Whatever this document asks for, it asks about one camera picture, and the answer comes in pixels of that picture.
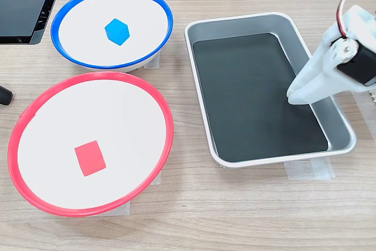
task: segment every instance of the red block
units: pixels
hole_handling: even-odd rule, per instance
[[[96,140],[76,147],[75,151],[84,176],[89,176],[106,167],[105,160]]]

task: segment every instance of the white tape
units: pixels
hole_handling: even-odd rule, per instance
[[[159,172],[157,177],[153,180],[153,182],[150,185],[160,185],[161,181],[162,181],[162,171]]]
[[[117,208],[110,210],[106,213],[94,215],[93,217],[127,216],[127,215],[129,215],[129,211],[130,211],[130,202],[127,202],[120,207],[117,207]]]
[[[330,180],[335,178],[329,157],[284,162],[290,180]]]
[[[372,137],[376,140],[376,104],[371,93],[368,92],[353,92],[352,93],[360,112],[370,130]]]
[[[153,58],[150,62],[145,64],[143,67],[145,69],[158,69],[159,68],[159,58],[160,58],[160,52],[158,52],[157,56]]]
[[[160,185],[161,181],[162,181],[162,172],[159,172],[157,177],[153,180],[153,182],[150,185]],[[129,215],[129,212],[130,212],[130,202],[127,202],[120,207],[117,207],[106,213],[94,215],[93,217],[127,216]]]

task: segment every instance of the silver tray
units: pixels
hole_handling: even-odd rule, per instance
[[[310,105],[327,140],[326,150],[292,155],[264,156],[259,159],[250,156],[249,160],[239,162],[229,162],[219,156],[204,102],[202,83],[197,70],[193,45],[196,42],[211,41],[214,39],[236,38],[260,34],[272,34],[278,39],[295,74],[299,73],[311,56],[292,19],[278,12],[196,21],[190,23],[185,29],[187,48],[207,141],[210,154],[214,160],[227,168],[243,168],[246,166],[279,163],[291,160],[343,155],[353,150],[357,141],[354,130],[338,107],[334,98],[329,97]]]

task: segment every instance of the wood grain surface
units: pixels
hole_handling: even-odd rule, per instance
[[[86,72],[53,47],[0,46],[0,250],[376,250],[376,147],[350,93],[338,95],[357,136],[349,155],[331,158],[336,178],[289,180],[283,164],[223,169],[209,155],[183,37],[191,21],[279,11],[296,22],[311,52],[335,21],[339,0],[166,0],[174,31],[158,70],[132,74],[158,88],[174,116],[175,138],[162,183],[131,201],[129,216],[68,219],[34,208],[15,189],[7,147],[23,110],[43,91]],[[368,11],[375,0],[348,0]]]

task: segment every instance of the blue hexagonal block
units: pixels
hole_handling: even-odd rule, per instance
[[[105,31],[107,38],[117,45],[123,44],[129,38],[128,26],[116,18],[106,25]]]

